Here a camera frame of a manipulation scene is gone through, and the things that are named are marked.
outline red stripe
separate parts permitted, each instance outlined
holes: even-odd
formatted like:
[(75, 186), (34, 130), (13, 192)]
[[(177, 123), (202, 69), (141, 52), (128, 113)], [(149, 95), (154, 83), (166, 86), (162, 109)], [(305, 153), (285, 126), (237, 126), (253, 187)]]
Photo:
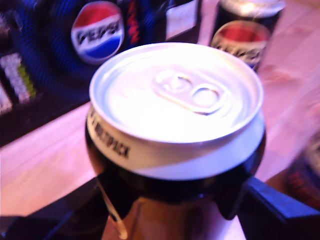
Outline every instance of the red stripe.
[(94, 24), (115, 14), (119, 14), (119, 11), (108, 3), (90, 4), (86, 6), (77, 17), (74, 22), (74, 27)]
[(262, 30), (249, 25), (234, 24), (222, 29), (222, 36), (237, 42), (260, 42), (268, 40), (267, 34)]

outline blue stripe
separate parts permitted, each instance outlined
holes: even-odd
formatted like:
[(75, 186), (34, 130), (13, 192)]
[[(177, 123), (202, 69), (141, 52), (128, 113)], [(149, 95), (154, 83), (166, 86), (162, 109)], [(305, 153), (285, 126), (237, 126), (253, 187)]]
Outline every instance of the blue stripe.
[(112, 55), (120, 45), (120, 37), (110, 38), (98, 47), (84, 51), (89, 57), (95, 59), (103, 59)]

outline drink can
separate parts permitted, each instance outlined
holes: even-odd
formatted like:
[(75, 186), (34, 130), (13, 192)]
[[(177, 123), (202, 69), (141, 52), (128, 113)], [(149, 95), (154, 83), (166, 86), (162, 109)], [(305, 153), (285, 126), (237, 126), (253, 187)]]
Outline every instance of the drink can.
[(283, 0), (220, 0), (210, 46), (256, 71), (284, 7)]
[(286, 185), (294, 198), (320, 210), (320, 131), (288, 168)]
[(264, 152), (256, 73), (212, 47), (155, 43), (105, 62), (89, 95), (87, 149), (120, 239), (220, 239), (219, 189)]

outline pepsi can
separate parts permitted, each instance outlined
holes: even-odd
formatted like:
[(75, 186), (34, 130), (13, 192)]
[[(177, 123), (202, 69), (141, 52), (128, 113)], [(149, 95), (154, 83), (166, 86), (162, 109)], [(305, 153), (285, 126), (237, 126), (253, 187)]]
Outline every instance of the pepsi can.
[(288, 168), (286, 186), (292, 197), (320, 210), (320, 131)]
[(283, 0), (220, 0), (210, 46), (257, 71), (284, 7)]
[(119, 239), (223, 239), (223, 193), (237, 199), (265, 148), (257, 74), (208, 46), (155, 43), (107, 60), (89, 95), (87, 150)]

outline pull tab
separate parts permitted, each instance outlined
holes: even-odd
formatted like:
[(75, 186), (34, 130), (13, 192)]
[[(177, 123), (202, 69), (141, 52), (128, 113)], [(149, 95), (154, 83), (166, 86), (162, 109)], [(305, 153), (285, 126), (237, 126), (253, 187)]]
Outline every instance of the pull tab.
[(218, 111), (228, 98), (226, 87), (199, 72), (191, 78), (181, 72), (162, 71), (153, 81), (153, 88), (161, 97), (203, 115)]

